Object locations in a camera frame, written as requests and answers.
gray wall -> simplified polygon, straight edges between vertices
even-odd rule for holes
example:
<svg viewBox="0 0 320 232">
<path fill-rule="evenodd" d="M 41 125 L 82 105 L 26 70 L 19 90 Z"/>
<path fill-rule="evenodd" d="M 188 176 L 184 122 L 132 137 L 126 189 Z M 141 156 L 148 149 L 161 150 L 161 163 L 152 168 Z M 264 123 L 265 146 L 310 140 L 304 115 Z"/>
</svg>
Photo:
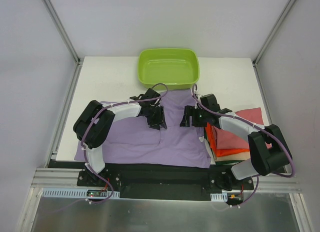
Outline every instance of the gray wall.
<svg viewBox="0 0 320 232">
<path fill-rule="evenodd" d="M 41 0 L 0 0 L 0 231 L 14 231 L 75 69 Z"/>
<path fill-rule="evenodd" d="M 254 58 L 288 0 L 51 0 L 79 56 L 184 47 Z"/>
<path fill-rule="evenodd" d="M 272 121 L 284 133 L 320 228 L 320 0 L 298 0 L 258 64 Z"/>
</svg>

purple cloth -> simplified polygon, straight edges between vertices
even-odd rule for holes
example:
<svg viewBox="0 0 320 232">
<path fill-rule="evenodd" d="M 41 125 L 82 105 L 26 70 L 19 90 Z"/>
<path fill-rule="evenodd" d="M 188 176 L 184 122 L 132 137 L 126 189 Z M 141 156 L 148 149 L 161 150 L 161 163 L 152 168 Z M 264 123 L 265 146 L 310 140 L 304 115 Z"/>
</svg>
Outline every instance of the purple cloth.
<svg viewBox="0 0 320 232">
<path fill-rule="evenodd" d="M 161 99 L 167 129 L 149 128 L 145 117 L 126 118 L 112 124 L 102 145 L 107 163 L 151 163 L 209 168 L 211 158 L 199 140 L 203 128 L 180 127 L 186 105 L 195 101 L 189 89 L 172 90 Z M 84 161 L 78 144 L 75 160 Z"/>
</svg>

green bowl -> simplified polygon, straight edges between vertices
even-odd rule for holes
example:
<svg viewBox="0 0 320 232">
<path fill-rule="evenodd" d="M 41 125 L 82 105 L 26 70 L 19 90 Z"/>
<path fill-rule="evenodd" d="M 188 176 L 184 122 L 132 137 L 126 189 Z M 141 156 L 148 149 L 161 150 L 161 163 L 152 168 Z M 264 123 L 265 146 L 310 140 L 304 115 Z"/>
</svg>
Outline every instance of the green bowl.
<svg viewBox="0 0 320 232">
<path fill-rule="evenodd" d="M 190 49 L 147 49 L 139 56 L 138 77 L 147 88 L 157 83 L 169 89 L 190 88 L 199 79 L 198 58 Z"/>
</svg>

white tabletop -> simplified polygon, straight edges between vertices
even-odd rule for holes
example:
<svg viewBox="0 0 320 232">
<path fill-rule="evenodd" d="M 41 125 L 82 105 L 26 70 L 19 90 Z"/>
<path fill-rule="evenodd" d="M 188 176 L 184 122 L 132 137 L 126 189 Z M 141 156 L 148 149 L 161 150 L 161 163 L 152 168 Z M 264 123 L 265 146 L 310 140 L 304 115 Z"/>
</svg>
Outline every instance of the white tabletop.
<svg viewBox="0 0 320 232">
<path fill-rule="evenodd" d="M 199 93 L 215 94 L 221 108 L 238 111 L 261 107 L 267 114 L 249 58 L 198 58 Z M 57 161 L 74 161 L 78 139 L 73 125 L 91 100 L 125 101 L 146 91 L 138 81 L 138 57 L 86 57 L 66 120 Z"/>
</svg>

cable tie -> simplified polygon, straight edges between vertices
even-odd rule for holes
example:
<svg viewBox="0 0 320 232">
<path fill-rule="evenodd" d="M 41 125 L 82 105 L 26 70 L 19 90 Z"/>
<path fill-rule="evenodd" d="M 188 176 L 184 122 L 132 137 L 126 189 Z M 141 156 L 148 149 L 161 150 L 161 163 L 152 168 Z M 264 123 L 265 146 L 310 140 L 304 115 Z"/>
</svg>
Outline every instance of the cable tie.
<svg viewBox="0 0 320 232">
<path fill-rule="evenodd" d="M 81 147 L 81 150 L 82 150 L 82 151 L 85 151 L 85 150 L 88 149 L 88 146 L 87 146 L 85 143 L 83 143 L 83 146 L 84 146 L 84 147 Z"/>
</svg>

